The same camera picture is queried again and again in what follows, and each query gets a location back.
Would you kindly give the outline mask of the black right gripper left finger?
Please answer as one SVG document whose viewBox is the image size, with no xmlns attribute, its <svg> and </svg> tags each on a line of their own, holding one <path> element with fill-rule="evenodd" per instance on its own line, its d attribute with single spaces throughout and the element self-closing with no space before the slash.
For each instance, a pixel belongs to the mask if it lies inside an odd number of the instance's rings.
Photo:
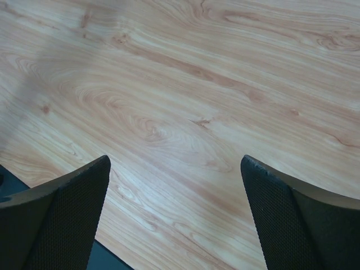
<svg viewBox="0 0 360 270">
<path fill-rule="evenodd" d="M 110 180 L 104 155 L 1 198 L 1 269 L 86 269 Z"/>
</svg>

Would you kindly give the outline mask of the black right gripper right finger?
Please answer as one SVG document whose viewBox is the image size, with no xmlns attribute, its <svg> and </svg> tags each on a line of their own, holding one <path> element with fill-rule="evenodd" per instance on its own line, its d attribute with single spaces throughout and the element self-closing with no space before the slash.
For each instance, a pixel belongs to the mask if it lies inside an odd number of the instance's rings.
<svg viewBox="0 0 360 270">
<path fill-rule="evenodd" d="M 267 269 L 359 269 L 359 200 L 245 155 L 240 163 Z"/>
</svg>

